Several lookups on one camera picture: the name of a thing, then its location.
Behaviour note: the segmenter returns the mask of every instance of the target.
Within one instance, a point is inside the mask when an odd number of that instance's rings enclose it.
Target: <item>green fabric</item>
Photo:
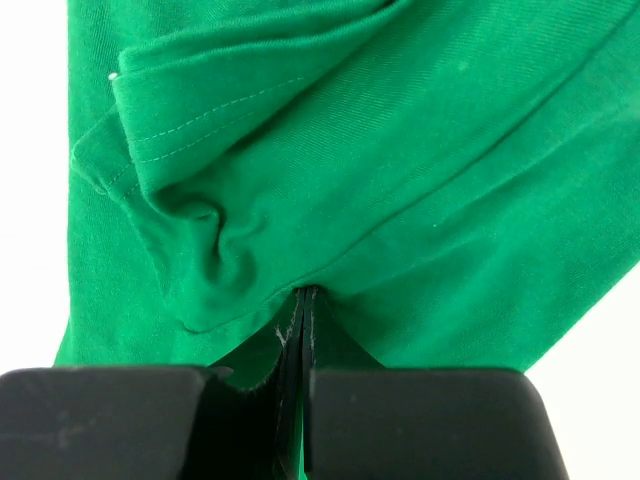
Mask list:
[[[57,364],[317,284],[386,365],[528,368],[640,259],[638,3],[69,0]]]

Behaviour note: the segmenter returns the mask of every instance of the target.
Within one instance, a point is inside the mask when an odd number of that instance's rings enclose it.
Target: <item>green shirt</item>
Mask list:
[[[57,363],[316,284],[385,365],[528,368],[640,259],[638,3],[69,0]]]

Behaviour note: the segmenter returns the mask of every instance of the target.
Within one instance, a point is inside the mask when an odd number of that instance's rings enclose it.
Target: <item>green t-shirt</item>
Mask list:
[[[388,366],[528,368],[640,259],[638,3],[69,0],[57,363],[315,284]]]

